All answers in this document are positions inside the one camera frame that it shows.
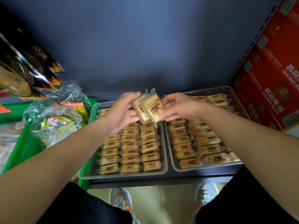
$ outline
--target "shoe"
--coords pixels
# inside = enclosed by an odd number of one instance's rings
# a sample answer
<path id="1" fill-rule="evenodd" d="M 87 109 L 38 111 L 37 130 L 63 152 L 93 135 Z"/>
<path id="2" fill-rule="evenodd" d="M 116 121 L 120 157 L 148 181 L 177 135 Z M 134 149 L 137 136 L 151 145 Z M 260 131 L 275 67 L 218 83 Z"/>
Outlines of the shoe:
<path id="1" fill-rule="evenodd" d="M 194 210 L 189 224 L 195 222 L 198 211 L 218 194 L 219 191 L 215 183 L 201 183 L 197 185 L 194 196 Z"/>
<path id="2" fill-rule="evenodd" d="M 131 213 L 133 224 L 140 224 L 132 206 L 132 197 L 128 188 L 111 188 L 109 191 L 109 204 Z"/>

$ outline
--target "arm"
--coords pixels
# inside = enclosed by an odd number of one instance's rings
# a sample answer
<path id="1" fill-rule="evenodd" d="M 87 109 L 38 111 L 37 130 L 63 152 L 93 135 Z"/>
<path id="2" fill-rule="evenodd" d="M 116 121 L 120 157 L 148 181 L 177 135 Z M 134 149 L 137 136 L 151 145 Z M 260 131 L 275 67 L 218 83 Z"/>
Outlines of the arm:
<path id="1" fill-rule="evenodd" d="M 243 161 L 271 197 L 299 220 L 299 139 L 246 120 L 206 102 L 181 94 L 163 100 L 166 121 L 176 118 L 200 120 Z"/>
<path id="2" fill-rule="evenodd" d="M 139 118 L 128 110 L 140 92 L 123 94 L 109 112 L 0 176 L 0 223 L 36 223 L 103 141 Z"/>

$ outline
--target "forearm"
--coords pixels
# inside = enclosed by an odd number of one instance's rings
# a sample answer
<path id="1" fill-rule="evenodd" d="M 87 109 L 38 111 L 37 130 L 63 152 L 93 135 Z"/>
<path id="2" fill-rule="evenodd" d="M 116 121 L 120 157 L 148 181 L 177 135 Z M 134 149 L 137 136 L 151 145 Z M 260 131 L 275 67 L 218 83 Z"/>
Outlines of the forearm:
<path id="1" fill-rule="evenodd" d="M 266 191 L 299 218 L 299 139 L 206 104 L 202 120 L 237 154 Z"/>
<path id="2" fill-rule="evenodd" d="M 35 223 L 72 176 L 107 138 L 99 118 L 0 176 L 0 222 Z"/>

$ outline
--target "tiled floor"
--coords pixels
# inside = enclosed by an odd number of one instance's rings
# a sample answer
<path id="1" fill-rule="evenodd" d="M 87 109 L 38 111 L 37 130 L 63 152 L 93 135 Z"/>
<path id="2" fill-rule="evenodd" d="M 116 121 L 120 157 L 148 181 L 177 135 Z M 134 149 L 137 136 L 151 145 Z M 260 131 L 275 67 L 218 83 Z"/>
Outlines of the tiled floor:
<path id="1" fill-rule="evenodd" d="M 225 183 L 216 184 L 219 191 Z M 188 223 L 194 204 L 196 184 L 130 187 L 134 212 L 141 224 Z M 88 192 L 108 202 L 110 189 Z"/>

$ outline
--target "gray shelf back panel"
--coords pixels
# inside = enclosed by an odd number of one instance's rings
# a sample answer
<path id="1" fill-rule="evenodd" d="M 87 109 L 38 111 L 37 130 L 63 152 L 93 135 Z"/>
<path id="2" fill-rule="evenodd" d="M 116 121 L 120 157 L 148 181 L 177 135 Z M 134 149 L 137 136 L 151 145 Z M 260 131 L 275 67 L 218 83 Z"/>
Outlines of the gray shelf back panel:
<path id="1" fill-rule="evenodd" d="M 0 0 L 88 96 L 225 85 L 278 0 Z"/>

